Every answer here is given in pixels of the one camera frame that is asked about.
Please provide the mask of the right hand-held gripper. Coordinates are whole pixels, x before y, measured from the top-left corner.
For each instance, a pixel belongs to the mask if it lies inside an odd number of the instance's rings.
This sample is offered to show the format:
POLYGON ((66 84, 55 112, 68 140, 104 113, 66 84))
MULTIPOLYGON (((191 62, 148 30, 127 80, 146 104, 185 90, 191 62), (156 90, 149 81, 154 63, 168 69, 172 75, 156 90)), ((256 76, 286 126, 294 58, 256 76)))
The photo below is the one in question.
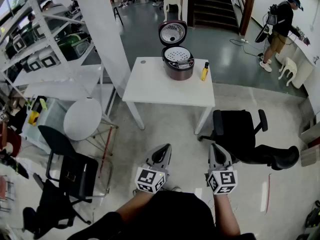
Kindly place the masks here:
POLYGON ((210 145, 208 164, 206 182, 214 195, 229 194, 238 186, 238 172, 233 168, 230 153, 222 146, 216 143, 210 145))

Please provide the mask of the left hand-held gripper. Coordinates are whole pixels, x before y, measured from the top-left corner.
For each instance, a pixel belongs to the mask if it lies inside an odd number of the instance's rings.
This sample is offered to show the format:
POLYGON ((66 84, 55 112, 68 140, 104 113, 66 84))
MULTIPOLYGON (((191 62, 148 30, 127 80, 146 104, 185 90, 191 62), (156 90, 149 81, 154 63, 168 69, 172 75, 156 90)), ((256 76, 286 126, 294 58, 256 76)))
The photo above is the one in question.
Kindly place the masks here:
POLYGON ((161 144, 147 153, 146 160, 137 168, 135 185, 138 190, 157 193, 167 182, 172 145, 161 144))

